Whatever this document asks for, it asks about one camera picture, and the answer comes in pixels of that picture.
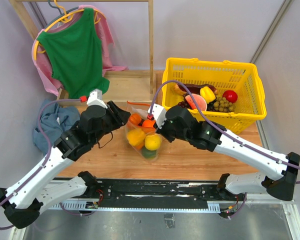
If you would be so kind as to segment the orange toy pumpkin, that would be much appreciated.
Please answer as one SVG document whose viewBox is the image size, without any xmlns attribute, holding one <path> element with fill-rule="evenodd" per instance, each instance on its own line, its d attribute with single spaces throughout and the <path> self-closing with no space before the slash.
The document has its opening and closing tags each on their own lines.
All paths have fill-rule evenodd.
<svg viewBox="0 0 300 240">
<path fill-rule="evenodd" d="M 138 126 L 142 122 L 142 118 L 138 113 L 133 113 L 129 117 L 129 122 L 135 126 Z"/>
</svg>

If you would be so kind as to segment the yellow toy bell pepper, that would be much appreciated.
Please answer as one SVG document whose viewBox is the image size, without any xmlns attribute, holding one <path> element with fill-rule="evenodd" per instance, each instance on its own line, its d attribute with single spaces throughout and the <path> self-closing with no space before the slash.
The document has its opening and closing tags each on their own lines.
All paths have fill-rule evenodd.
<svg viewBox="0 0 300 240">
<path fill-rule="evenodd" d="M 145 138 L 146 133 L 140 128 L 135 128 L 126 134 L 128 143 L 136 150 L 142 149 L 145 144 Z"/>
</svg>

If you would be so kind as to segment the orange toy tangerine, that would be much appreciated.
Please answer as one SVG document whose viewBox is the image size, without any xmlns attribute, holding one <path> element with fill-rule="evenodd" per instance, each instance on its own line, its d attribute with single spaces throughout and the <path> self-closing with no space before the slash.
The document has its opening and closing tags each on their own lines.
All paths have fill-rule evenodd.
<svg viewBox="0 0 300 240">
<path fill-rule="evenodd" d="M 142 130 L 147 133 L 152 133 L 155 131 L 154 124 L 156 123 L 155 120 L 146 119 L 142 123 Z"/>
</svg>

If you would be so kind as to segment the clear zip top bag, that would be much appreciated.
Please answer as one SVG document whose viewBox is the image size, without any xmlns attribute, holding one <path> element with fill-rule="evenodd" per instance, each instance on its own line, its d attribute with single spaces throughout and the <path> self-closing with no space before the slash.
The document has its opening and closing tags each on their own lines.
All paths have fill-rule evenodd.
<svg viewBox="0 0 300 240">
<path fill-rule="evenodd" d="M 163 137 L 156 133 L 155 121 L 148 119 L 150 105 L 143 102 L 127 102 L 130 113 L 125 125 L 125 138 L 128 144 L 148 162 L 158 158 Z"/>
</svg>

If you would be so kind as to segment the yellow toy lemon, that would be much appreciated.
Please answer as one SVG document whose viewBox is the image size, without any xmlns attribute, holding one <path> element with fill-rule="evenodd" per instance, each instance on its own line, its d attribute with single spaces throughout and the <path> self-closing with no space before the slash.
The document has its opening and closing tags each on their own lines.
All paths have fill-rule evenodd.
<svg viewBox="0 0 300 240">
<path fill-rule="evenodd" d="M 145 137 L 144 146 L 149 151 L 156 151 L 161 147 L 162 139 L 159 134 L 153 133 Z"/>
</svg>

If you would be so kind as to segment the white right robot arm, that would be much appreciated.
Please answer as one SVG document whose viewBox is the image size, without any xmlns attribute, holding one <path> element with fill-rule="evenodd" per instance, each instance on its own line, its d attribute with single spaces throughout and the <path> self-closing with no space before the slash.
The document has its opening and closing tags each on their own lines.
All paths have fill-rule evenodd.
<svg viewBox="0 0 300 240">
<path fill-rule="evenodd" d="M 220 199 L 229 200 L 246 193 L 268 193 L 282 201 L 293 199 L 300 163 L 297 153 L 283 154 L 265 149 L 222 125 L 198 121 L 187 109 L 178 105 L 166 110 L 155 104 L 148 109 L 148 114 L 155 120 L 156 133 L 170 143 L 182 140 L 196 149 L 229 156 L 258 170 L 241 175 L 222 174 L 216 186 Z"/>
</svg>

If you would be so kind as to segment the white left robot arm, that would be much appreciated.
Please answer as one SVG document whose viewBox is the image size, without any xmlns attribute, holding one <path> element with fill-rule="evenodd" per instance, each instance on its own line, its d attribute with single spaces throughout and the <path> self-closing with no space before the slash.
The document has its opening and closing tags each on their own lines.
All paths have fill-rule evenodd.
<svg viewBox="0 0 300 240">
<path fill-rule="evenodd" d="M 103 136 L 125 126 L 131 114 L 113 101 L 90 104 L 80 119 L 50 145 L 45 157 L 21 180 L 0 188 L 0 207 L 12 226 L 31 225 L 50 207 L 73 197 L 93 197 L 98 191 L 96 178 L 88 171 L 51 188 L 46 186 L 68 166 L 99 144 Z"/>
</svg>

